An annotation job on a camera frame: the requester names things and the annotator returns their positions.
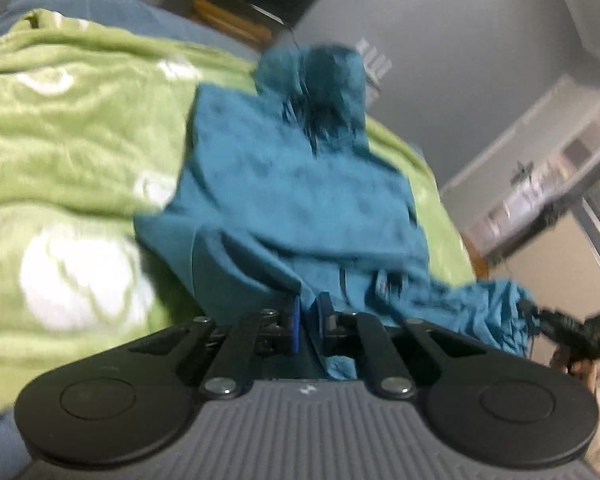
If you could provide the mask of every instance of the human hand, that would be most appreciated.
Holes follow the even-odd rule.
[[[584,359],[573,363],[569,367],[569,349],[564,347],[558,347],[554,352],[554,356],[549,362],[549,367],[554,370],[560,370],[565,374],[570,374],[580,380],[592,394],[596,393],[596,375],[597,369],[596,364],[593,361]]]

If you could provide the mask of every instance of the green blanket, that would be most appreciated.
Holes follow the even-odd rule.
[[[138,246],[132,215],[174,191],[198,81],[253,91],[252,69],[47,10],[0,38],[0,410],[45,370],[200,313]],[[411,181],[432,272],[472,280],[429,168],[379,123],[367,129]]]

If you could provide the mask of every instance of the person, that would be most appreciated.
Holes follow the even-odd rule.
[[[567,349],[558,348],[551,359],[549,366],[563,373],[570,373],[579,379],[596,396],[598,409],[600,410],[600,388],[596,386],[597,369],[593,361],[584,360],[571,365],[568,368],[569,353]],[[584,460],[600,475],[600,421],[593,440],[587,448]]]

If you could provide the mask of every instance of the silver screw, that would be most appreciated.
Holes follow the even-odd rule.
[[[214,377],[205,383],[205,390],[216,395],[228,395],[233,393],[237,386],[229,377]]]
[[[387,377],[381,381],[380,387],[388,394],[403,396],[413,388],[413,383],[406,377]]]

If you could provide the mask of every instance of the gray ribbed panel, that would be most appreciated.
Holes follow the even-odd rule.
[[[258,381],[209,402],[171,447],[113,472],[35,463],[23,480],[594,480],[576,461],[521,472],[485,466],[442,444],[408,402],[363,383]]]

